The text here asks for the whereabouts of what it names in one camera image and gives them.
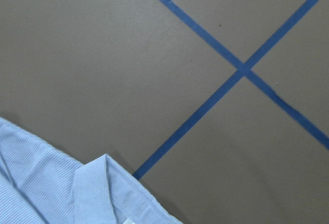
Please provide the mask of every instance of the cloth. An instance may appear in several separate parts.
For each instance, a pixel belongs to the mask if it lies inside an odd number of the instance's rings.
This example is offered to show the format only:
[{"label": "cloth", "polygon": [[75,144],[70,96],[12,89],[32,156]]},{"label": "cloth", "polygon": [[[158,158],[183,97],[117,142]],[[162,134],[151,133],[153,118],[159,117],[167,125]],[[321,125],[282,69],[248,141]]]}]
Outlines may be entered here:
[{"label": "cloth", "polygon": [[1,117],[0,223],[181,224],[109,155],[83,165]]}]

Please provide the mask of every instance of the folded fabric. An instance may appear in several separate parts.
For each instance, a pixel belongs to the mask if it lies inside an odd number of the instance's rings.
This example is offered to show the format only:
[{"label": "folded fabric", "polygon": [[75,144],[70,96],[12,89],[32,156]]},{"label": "folded fabric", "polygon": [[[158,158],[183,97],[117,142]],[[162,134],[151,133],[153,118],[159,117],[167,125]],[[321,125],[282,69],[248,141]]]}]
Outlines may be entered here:
[{"label": "folded fabric", "polygon": [[109,155],[83,165],[1,117],[0,223],[181,224]]}]

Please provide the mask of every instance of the blue line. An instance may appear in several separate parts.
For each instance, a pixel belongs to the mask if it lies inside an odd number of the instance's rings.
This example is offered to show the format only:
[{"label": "blue line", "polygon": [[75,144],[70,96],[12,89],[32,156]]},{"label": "blue line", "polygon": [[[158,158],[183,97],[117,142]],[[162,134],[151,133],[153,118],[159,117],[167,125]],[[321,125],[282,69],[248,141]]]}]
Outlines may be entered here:
[{"label": "blue line", "polygon": [[237,68],[237,71],[177,130],[154,152],[133,174],[140,179],[165,153],[167,153],[243,76],[246,76],[264,94],[301,124],[310,134],[329,149],[329,138],[316,128],[301,113],[285,103],[261,78],[250,69],[253,67],[319,0],[307,0],[244,64],[218,42],[212,35],[177,7],[171,0],[160,0],[187,26],[195,31],[221,56]]},{"label": "blue line", "polygon": [[151,155],[133,174],[136,179],[143,175],[169,151],[241,78],[243,74],[236,71],[216,92],[205,101],[197,111],[178,128],[171,137]]},{"label": "blue line", "polygon": [[304,4],[245,62],[251,69],[290,29],[304,17],[319,0],[307,0]]}]

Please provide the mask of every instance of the gray floor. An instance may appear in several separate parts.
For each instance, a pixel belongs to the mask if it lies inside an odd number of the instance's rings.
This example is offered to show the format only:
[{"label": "gray floor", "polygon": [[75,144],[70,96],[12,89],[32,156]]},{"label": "gray floor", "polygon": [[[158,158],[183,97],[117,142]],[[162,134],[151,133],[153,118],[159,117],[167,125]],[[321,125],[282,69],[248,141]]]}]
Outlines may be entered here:
[{"label": "gray floor", "polygon": [[[305,0],[173,0],[246,61]],[[136,170],[235,69],[158,0],[0,0],[0,116]],[[329,0],[253,69],[329,136]],[[186,224],[327,223],[329,151],[242,79],[141,180]]]}]

